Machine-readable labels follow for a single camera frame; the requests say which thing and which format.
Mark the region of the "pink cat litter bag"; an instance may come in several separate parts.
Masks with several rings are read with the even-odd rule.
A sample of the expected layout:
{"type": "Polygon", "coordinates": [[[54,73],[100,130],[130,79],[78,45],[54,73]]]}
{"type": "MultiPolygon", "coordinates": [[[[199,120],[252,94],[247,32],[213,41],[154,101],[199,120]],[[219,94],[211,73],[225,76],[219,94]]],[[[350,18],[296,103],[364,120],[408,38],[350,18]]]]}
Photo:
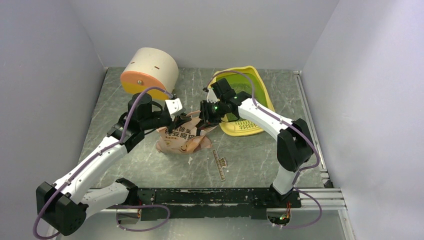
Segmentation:
{"type": "Polygon", "coordinates": [[[199,110],[188,113],[189,121],[173,129],[171,133],[166,127],[157,129],[159,140],[155,145],[156,150],[164,154],[192,154],[201,149],[211,148],[212,142],[207,134],[216,127],[198,129],[196,124],[201,120],[199,115],[199,110]]]}

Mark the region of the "yellow green litter box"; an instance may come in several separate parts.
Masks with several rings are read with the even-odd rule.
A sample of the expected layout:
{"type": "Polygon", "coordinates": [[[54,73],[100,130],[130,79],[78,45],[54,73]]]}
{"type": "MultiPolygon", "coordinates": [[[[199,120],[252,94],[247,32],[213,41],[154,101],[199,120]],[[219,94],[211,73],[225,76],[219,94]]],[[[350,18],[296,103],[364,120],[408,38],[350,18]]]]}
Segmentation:
{"type": "MultiPolygon", "coordinates": [[[[251,94],[252,86],[254,86],[256,101],[272,111],[275,110],[265,83],[255,67],[248,65],[217,71],[213,74],[208,86],[210,87],[217,80],[223,78],[228,81],[236,93],[244,91],[251,94]]],[[[243,118],[237,119],[233,114],[227,114],[219,127],[225,134],[232,137],[250,136],[263,132],[263,129],[253,122],[243,118]]]]}

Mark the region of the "torn bag top strip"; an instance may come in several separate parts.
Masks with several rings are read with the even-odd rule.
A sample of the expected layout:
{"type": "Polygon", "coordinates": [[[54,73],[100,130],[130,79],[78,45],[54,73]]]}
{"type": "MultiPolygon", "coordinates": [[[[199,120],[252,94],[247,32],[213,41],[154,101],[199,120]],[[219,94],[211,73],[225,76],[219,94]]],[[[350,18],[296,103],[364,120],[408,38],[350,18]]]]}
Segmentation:
{"type": "Polygon", "coordinates": [[[212,150],[212,154],[213,154],[213,157],[214,157],[215,164],[217,166],[217,170],[218,170],[218,173],[219,173],[220,180],[222,182],[224,182],[226,180],[224,168],[227,167],[227,161],[224,157],[219,157],[216,149],[212,150]]]}

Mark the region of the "white orange cylindrical bin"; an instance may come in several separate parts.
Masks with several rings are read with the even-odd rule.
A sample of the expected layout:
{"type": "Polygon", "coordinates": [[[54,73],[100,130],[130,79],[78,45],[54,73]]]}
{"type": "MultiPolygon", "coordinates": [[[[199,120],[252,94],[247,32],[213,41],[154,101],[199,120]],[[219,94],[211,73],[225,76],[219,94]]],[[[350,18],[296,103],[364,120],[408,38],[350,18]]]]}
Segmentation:
{"type": "Polygon", "coordinates": [[[120,75],[120,83],[124,91],[132,95],[149,87],[172,93],[178,77],[179,68],[171,55],[157,48],[142,47],[120,75]]]}

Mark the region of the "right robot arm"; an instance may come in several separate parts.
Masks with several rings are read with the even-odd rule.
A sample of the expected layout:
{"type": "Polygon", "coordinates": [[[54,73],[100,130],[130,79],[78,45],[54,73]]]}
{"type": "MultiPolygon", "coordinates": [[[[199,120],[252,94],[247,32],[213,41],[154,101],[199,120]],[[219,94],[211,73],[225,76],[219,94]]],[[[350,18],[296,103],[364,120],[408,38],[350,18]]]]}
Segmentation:
{"type": "Polygon", "coordinates": [[[297,173],[313,155],[308,124],[301,118],[292,120],[272,112],[245,91],[236,92],[225,78],[203,89],[207,97],[200,103],[200,129],[216,126],[227,114],[248,120],[276,141],[279,163],[270,188],[270,202],[282,207],[289,200],[297,173]]]}

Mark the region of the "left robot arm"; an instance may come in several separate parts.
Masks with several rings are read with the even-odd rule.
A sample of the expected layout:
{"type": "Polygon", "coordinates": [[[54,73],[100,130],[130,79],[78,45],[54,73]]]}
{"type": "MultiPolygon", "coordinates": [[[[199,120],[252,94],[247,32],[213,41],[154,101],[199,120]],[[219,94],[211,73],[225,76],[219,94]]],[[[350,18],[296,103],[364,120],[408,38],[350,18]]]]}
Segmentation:
{"type": "Polygon", "coordinates": [[[162,127],[173,129],[186,118],[181,100],[174,95],[156,111],[154,105],[147,91],[135,94],[128,102],[127,111],[82,162],[54,183],[43,182],[37,187],[37,217],[32,227],[36,239],[43,239],[38,232],[41,221],[52,228],[48,238],[53,240],[75,233],[87,218],[109,207],[141,205],[138,187],[125,178],[101,189],[91,190],[91,187],[148,133],[162,127]]]}

